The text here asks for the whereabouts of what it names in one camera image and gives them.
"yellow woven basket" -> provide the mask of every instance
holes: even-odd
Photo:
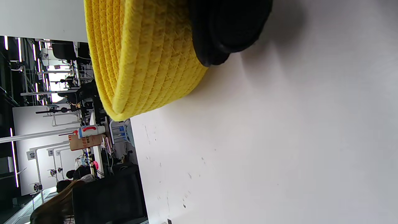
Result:
[[[196,58],[187,0],[85,0],[99,96],[121,121],[190,93],[206,72]]]

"desk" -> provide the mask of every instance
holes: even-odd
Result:
[[[95,115],[94,115],[94,111],[91,113],[91,117],[90,117],[90,125],[94,125],[96,124],[96,119],[95,119]],[[104,173],[103,171],[103,165],[102,165],[102,157],[101,157],[101,147],[100,146],[93,146],[92,147],[92,153],[94,154],[95,160],[98,163],[98,171],[101,173]]]
[[[131,118],[149,223],[398,223],[398,2],[274,4],[255,46]]]

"white tabletop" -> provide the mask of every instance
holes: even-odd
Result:
[[[398,2],[274,3],[255,46],[131,118],[151,224],[398,223]]]

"cable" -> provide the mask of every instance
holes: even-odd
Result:
[[[113,170],[112,170],[112,167],[113,167],[113,157],[112,157],[112,155],[111,155],[111,159],[112,159],[111,173],[114,175]]]

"fluorescent light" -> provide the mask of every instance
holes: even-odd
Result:
[[[33,47],[33,58],[36,60],[36,46],[35,44],[32,44]]]
[[[39,88],[37,87],[37,83],[36,83],[36,92],[39,92]]]
[[[8,50],[8,37],[4,36],[4,47]]]
[[[12,134],[12,128],[10,128],[10,135],[11,135],[11,137],[13,136],[13,134]],[[14,141],[11,141],[11,147],[12,147],[12,159],[13,159],[13,161],[14,161],[15,182],[17,183],[17,187],[19,187],[20,184],[18,183],[17,162],[16,162],[16,160],[15,160]]]
[[[20,62],[22,62],[21,38],[20,37],[18,37],[18,50],[20,52]]]
[[[37,67],[39,68],[39,72],[41,72],[40,59],[37,59]]]

